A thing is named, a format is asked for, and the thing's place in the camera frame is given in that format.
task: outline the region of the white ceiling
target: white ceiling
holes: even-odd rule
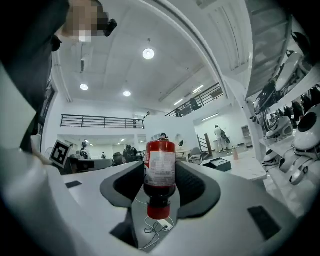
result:
[[[118,23],[110,37],[93,37],[91,43],[62,40],[59,55],[71,98],[168,112],[195,88],[203,84],[205,90],[216,83],[192,45],[166,21],[132,1],[101,2]],[[143,58],[146,48],[154,50],[153,59]],[[91,65],[80,73],[81,58],[90,53]],[[80,84],[89,90],[82,91]],[[178,84],[182,85],[159,101]],[[124,91],[131,97],[124,97]]]
[[[77,145],[81,145],[84,140],[89,141],[89,144],[93,146],[102,146],[102,145],[128,145],[134,144],[134,135],[106,135],[106,136],[78,136],[78,135],[61,135],[63,139],[68,142],[78,142]],[[147,141],[145,135],[138,135],[138,141]]]

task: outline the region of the white shelf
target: white shelf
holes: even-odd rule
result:
[[[309,91],[317,83],[320,82],[320,63],[317,63],[311,71],[296,85],[287,95],[270,107],[272,112],[277,109],[283,110],[285,105],[291,105],[291,102],[300,97],[305,92]]]
[[[276,152],[281,157],[284,156],[284,154],[289,150],[292,149],[291,145],[293,144],[295,140],[294,135],[291,135],[283,140],[280,140],[274,144],[266,145],[265,140],[262,138],[260,139],[260,143],[267,148],[271,149],[272,151]]]
[[[315,162],[309,166],[309,172],[298,185],[292,185],[289,182],[292,175],[289,171],[283,173],[277,166],[269,169],[270,177],[282,194],[283,200],[280,201],[285,201],[285,205],[296,217],[301,217],[307,213],[318,194],[320,185],[319,163]]]

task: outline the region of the bottle label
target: bottle label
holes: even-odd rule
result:
[[[176,183],[176,153],[149,152],[145,156],[144,183],[155,187],[168,187]]]

